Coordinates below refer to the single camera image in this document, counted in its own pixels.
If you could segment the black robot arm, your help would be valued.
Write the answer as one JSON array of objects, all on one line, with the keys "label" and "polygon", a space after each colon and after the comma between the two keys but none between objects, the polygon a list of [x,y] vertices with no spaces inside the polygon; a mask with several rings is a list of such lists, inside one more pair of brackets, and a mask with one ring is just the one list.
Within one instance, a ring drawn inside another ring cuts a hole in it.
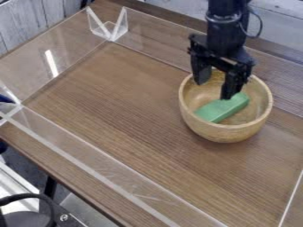
[{"label": "black robot arm", "polygon": [[243,89],[256,64],[244,48],[249,1],[209,0],[207,34],[188,36],[193,81],[204,84],[211,79],[213,67],[224,72],[220,99],[225,100]]}]

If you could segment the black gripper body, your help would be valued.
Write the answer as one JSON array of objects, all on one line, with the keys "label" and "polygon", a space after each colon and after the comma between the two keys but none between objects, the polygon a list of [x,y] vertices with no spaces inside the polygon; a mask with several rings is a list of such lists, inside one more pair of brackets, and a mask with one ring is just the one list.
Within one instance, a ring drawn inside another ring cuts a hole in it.
[{"label": "black gripper body", "polygon": [[239,72],[247,81],[255,60],[244,50],[248,15],[244,12],[228,16],[205,14],[207,34],[190,33],[189,56],[194,55],[224,73]]}]

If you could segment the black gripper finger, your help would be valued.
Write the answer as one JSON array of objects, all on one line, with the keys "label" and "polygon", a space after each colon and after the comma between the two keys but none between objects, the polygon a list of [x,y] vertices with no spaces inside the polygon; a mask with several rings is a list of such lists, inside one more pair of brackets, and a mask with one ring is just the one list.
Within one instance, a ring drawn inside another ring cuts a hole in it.
[{"label": "black gripper finger", "polygon": [[193,81],[197,85],[204,84],[212,73],[212,66],[205,62],[205,60],[194,55],[190,56],[190,66],[193,72]]},{"label": "black gripper finger", "polygon": [[239,72],[227,72],[224,74],[220,99],[228,100],[243,89],[244,84],[245,78]]}]

